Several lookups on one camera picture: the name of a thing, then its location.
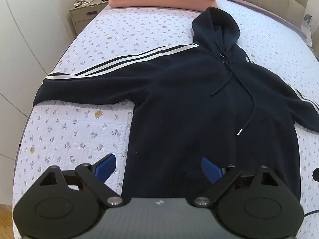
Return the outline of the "lower pink folded quilt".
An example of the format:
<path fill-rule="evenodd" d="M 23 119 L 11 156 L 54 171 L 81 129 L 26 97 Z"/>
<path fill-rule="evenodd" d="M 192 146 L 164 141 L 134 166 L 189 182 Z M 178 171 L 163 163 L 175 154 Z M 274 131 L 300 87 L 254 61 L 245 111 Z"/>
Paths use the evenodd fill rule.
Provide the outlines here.
<path fill-rule="evenodd" d="M 216 0 L 109 0 L 112 8 L 159 7 L 203 12 L 208 7 L 219 8 Z"/>

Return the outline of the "white wardrobe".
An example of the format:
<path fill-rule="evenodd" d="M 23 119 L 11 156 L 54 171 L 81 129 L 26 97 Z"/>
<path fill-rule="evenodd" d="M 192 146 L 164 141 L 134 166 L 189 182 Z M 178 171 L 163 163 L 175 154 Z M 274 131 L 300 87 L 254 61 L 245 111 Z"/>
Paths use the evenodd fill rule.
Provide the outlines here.
<path fill-rule="evenodd" d="M 35 93 L 71 40 L 52 0 L 1 0 L 1 203 Z"/>

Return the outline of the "beige bedside table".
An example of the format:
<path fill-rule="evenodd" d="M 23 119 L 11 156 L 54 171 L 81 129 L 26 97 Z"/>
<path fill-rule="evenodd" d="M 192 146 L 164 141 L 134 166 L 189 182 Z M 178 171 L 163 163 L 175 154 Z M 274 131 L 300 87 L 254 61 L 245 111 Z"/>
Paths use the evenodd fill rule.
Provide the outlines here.
<path fill-rule="evenodd" d="M 69 10 L 78 35 L 109 3 L 109 0 L 77 0 Z"/>

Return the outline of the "white paper bag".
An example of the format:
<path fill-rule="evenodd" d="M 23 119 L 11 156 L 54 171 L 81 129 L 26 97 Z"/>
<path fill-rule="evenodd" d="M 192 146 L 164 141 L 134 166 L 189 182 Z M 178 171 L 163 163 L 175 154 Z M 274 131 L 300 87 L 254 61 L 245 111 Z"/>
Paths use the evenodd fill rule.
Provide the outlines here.
<path fill-rule="evenodd" d="M 305 14 L 302 25 L 301 25 L 301 31 L 305 35 L 305 42 L 307 46 L 309 47 L 312 47 L 311 22 L 312 22 L 312 15 Z"/>

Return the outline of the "navy striped zip hoodie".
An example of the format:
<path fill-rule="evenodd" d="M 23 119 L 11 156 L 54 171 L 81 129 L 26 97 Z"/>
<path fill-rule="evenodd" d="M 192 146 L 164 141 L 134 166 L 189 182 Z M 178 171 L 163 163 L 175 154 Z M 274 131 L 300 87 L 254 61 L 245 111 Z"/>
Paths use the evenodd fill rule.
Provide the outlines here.
<path fill-rule="evenodd" d="M 76 74 L 50 73 L 34 104 L 134 103 L 122 196 L 189 197 L 209 188 L 201 160 L 272 168 L 299 197 L 295 125 L 318 131 L 318 105 L 237 45 L 227 12 L 192 22 L 193 42 L 113 58 Z"/>

